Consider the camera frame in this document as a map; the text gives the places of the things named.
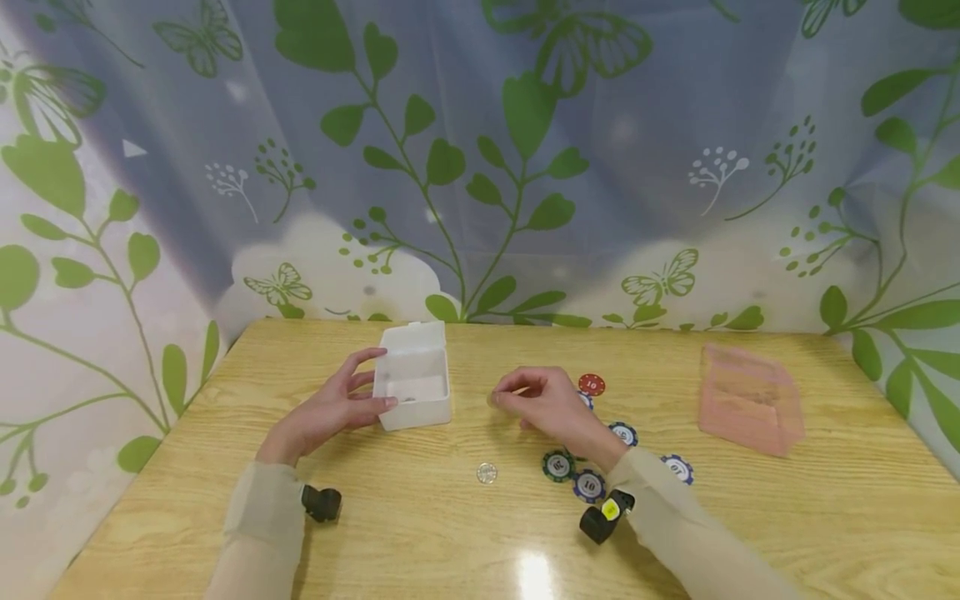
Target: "curtain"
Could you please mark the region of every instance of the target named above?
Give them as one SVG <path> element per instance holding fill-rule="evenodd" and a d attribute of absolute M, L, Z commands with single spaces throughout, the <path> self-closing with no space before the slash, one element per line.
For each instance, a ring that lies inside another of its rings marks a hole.
<path fill-rule="evenodd" d="M 254 319 L 801 331 L 960 475 L 960 0 L 3 0 L 0 582 Z"/>

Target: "table surface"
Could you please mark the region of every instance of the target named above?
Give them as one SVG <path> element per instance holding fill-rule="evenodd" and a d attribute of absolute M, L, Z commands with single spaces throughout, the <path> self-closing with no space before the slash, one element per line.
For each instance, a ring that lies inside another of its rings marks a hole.
<path fill-rule="evenodd" d="M 200 597 L 237 477 L 270 425 L 388 324 L 264 320 L 232 348 L 54 598 Z M 685 598 L 627 526 L 596 546 L 569 483 L 543 476 L 557 444 L 487 405 L 519 365 L 607 382 L 601 420 L 695 468 L 708 511 L 808 597 L 960 598 L 960 485 L 848 354 L 812 335 L 446 328 L 453 421 L 339 436 L 301 461 L 333 487 L 335 525 L 308 521 L 294 597 Z M 801 389 L 806 440 L 789 458 L 697 428 L 706 342 L 779 360 Z M 496 481 L 481 485 L 481 463 Z"/>

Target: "butterfly pattern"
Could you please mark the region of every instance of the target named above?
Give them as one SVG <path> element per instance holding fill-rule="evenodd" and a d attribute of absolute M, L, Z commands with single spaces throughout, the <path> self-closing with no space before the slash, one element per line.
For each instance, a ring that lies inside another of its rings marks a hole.
<path fill-rule="evenodd" d="M 863 8 L 863 5 L 867 4 L 867 0 L 804 0 L 804 4 L 806 5 L 806 13 L 804 13 L 804 21 L 800 26 L 800 31 L 804 37 L 810 39 L 820 32 L 833 9 L 843 5 L 843 14 L 853 16 Z"/>
<path fill-rule="evenodd" d="M 12 99 L 24 131 L 72 148 L 83 144 L 75 119 L 96 112 L 107 97 L 102 81 L 79 70 L 50 64 L 16 62 L 27 53 L 0 60 L 0 105 Z"/>
<path fill-rule="evenodd" d="M 244 284 L 260 296 L 267 299 L 271 306 L 275 306 L 287 319 L 302 319 L 303 309 L 290 303 L 290 298 L 310 300 L 313 291 L 300 282 L 300 272 L 289 262 L 285 262 L 276 269 L 276 274 L 269 279 L 254 279 L 244 277 Z"/>
<path fill-rule="evenodd" d="M 482 0 L 494 31 L 529 32 L 531 39 L 546 34 L 535 72 L 560 98 L 579 94 L 590 72 L 613 79 L 653 51 L 653 39 L 633 21 L 608 12 L 573 11 L 572 5 L 572 0 Z"/>
<path fill-rule="evenodd" d="M 228 60 L 243 58 L 243 44 L 229 25 L 227 10 L 220 0 L 200 0 L 200 28 L 159 21 L 154 31 L 171 50 L 186 56 L 197 75 L 217 76 L 217 56 Z"/>
<path fill-rule="evenodd" d="M 696 249 L 681 250 L 669 265 L 663 265 L 661 272 L 653 273 L 653 276 L 627 277 L 620 283 L 620 287 L 634 297 L 634 304 L 637 306 L 658 305 L 664 295 L 686 296 L 696 281 L 690 269 L 699 259 L 700 253 Z"/>

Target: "box lid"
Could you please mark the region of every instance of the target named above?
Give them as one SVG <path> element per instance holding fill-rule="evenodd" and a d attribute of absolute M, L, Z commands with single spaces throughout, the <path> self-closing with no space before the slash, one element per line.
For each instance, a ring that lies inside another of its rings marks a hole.
<path fill-rule="evenodd" d="M 384 330 L 383 337 L 380 338 L 380 347 L 394 354 L 445 346 L 443 321 L 414 321 L 400 327 L 391 327 Z"/>

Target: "beige sleeve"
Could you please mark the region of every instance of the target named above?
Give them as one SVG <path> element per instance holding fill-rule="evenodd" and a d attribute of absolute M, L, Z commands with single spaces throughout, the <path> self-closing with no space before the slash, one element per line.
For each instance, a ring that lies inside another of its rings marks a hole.
<path fill-rule="evenodd" d="M 303 545 L 302 488 L 291 467 L 247 466 L 230 499 L 206 600 L 290 598 Z"/>
<path fill-rule="evenodd" d="M 690 487 L 641 448 L 627 452 L 608 479 L 636 503 L 627 520 L 692 600 L 799 598 L 777 571 L 697 502 Z"/>

